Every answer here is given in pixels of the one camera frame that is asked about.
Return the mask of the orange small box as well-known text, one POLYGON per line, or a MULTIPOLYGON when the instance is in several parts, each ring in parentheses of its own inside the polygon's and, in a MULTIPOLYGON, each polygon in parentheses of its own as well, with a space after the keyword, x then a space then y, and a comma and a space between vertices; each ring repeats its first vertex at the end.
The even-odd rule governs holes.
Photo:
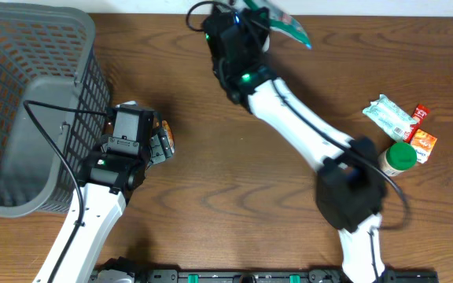
POLYGON ((424 130, 417 129, 410 140, 410 145, 417 153, 417 161, 424 164, 430 157, 437 138, 424 130))
POLYGON ((175 143, 171 132, 171 128, 166 120, 162 121, 162 129, 164 130, 164 140, 166 141, 165 149, 171 154, 175 153, 175 143))

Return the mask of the white teal wipes packet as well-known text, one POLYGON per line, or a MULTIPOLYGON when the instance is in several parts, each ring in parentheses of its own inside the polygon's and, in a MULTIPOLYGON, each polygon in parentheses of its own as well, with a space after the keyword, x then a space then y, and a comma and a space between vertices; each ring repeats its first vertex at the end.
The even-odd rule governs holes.
POLYGON ((403 142, 417 122, 384 94, 372 101, 363 114, 376 123, 392 140, 403 142))

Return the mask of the green lid spice jar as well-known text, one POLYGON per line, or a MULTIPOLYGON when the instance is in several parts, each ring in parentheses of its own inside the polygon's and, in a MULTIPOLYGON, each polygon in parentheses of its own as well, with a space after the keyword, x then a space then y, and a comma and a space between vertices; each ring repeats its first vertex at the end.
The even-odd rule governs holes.
POLYGON ((397 142, 378 157, 378 163, 384 173, 394 177, 411 169, 417 163, 417 153, 410 144, 397 142))

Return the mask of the red white sachet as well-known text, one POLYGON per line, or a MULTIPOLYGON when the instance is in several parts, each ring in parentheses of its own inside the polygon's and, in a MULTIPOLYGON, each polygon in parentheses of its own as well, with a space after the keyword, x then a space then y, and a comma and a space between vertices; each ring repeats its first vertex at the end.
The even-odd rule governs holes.
POLYGON ((422 124, 422 121, 427 117, 427 115, 429 113, 430 113, 430 110, 427 107, 425 107, 424 105, 419 104, 415 108, 415 110, 411 116, 411 118, 415 121, 415 124, 411 124, 410 130, 405 133, 405 135, 403 137, 404 142, 408 143, 412 139, 414 133, 416 132, 416 130, 419 129, 419 127, 422 124))

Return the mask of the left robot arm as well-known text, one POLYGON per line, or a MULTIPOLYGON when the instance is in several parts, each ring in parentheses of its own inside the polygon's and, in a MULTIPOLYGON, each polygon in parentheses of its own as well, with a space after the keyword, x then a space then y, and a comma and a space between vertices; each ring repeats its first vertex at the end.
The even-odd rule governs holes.
POLYGON ((74 196, 64 224, 34 281, 87 282, 109 232, 127 202, 122 193, 88 183, 80 189, 84 207, 74 196))

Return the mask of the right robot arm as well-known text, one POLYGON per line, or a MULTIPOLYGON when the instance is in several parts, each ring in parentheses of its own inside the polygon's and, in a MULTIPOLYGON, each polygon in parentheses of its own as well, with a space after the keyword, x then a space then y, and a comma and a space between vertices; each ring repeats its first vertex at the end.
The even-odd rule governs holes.
POLYGON ((352 282, 379 282, 385 272, 379 230, 385 182, 376 149, 331 127, 270 69, 229 78, 215 68, 221 87, 256 118, 273 127, 316 173, 315 201, 339 233, 342 270, 352 282))

